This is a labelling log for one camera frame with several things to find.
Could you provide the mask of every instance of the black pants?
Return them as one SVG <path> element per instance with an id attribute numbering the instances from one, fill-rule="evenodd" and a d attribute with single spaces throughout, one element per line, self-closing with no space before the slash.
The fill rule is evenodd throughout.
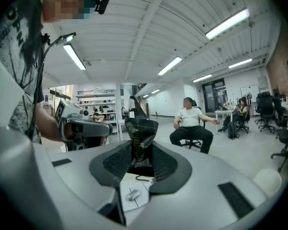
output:
<path id="1" fill-rule="evenodd" d="M 243 120 L 243 116 L 239 115 L 238 113 L 236 114 L 233 114 L 232 116 L 232 121 L 235 123 L 236 121 L 238 121 L 239 119 Z M 225 131 L 227 130 L 227 127 L 230 123 L 230 116 L 227 116 L 224 120 L 224 123 L 223 123 L 223 127 L 222 127 L 222 130 Z"/>
<path id="2" fill-rule="evenodd" d="M 193 127 L 180 127 L 179 129 L 176 129 L 170 136 L 169 139 L 171 140 L 171 143 L 173 145 L 181 146 L 180 140 L 182 139 L 190 139 L 193 138 L 193 140 L 201 140 L 202 148 L 201 152 L 208 153 L 212 140 L 213 140 L 213 134 L 205 129 L 202 126 L 193 126 Z"/>

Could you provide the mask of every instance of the floor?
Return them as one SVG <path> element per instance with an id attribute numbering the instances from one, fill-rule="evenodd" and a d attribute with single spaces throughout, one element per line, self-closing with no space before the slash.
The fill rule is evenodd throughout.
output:
<path id="1" fill-rule="evenodd" d="M 174 131 L 173 118 L 152 116 L 151 120 L 159 123 L 155 141 L 170 143 L 169 136 L 171 132 Z M 210 122 L 206 123 L 206 129 L 214 134 L 209 154 L 224 160 L 251 179 L 254 178 L 261 169 L 270 168 L 277 170 L 284 159 L 281 157 L 270 158 L 272 153 L 280 152 L 284 145 L 276 139 L 275 134 L 270 134 L 268 130 L 259 132 L 254 120 L 255 118 L 252 118 L 247 124 L 247 126 L 250 127 L 249 133 L 246 134 L 244 131 L 240 131 L 240 138 L 235 140 L 229 139 L 227 133 L 221 132 L 216 134 L 216 127 Z M 130 139 L 127 132 L 123 133 L 123 138 L 124 140 Z M 118 140 L 116 134 L 109 137 L 111 143 L 117 142 Z M 65 150 L 62 142 L 53 142 L 46 139 L 42 139 L 42 142 L 48 151 L 62 152 Z M 288 180 L 288 162 L 285 163 L 280 175 L 283 182 Z"/>

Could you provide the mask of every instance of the woman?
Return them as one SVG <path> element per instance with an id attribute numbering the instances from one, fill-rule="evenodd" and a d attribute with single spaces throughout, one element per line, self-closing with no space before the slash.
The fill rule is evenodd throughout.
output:
<path id="1" fill-rule="evenodd" d="M 241 107 L 237 107 L 237 113 L 233 114 L 232 116 L 232 121 L 235 123 L 237 120 L 239 120 L 239 118 L 244 119 L 246 118 L 247 115 L 247 111 L 248 111 L 248 107 L 247 107 L 247 103 L 246 103 L 246 98 L 242 97 L 241 98 Z M 230 123 L 230 116 L 227 116 L 224 120 L 223 123 L 223 127 L 221 129 L 219 129 L 218 131 L 226 131 L 228 125 Z"/>
<path id="2" fill-rule="evenodd" d="M 93 121 L 97 121 L 97 122 L 103 122 L 104 119 L 105 119 L 105 116 L 103 116 L 103 115 L 100 116 L 99 113 L 98 113 L 97 108 L 95 108 L 93 116 L 92 116 L 92 120 Z"/>

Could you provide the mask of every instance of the cable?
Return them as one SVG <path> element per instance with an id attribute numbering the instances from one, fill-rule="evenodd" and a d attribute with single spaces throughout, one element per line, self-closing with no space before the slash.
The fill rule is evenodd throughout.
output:
<path id="1" fill-rule="evenodd" d="M 146 179 L 138 179 L 141 175 L 138 175 L 135 177 L 136 180 L 138 181 L 145 181 L 145 182 L 149 182 L 149 180 L 146 180 Z"/>

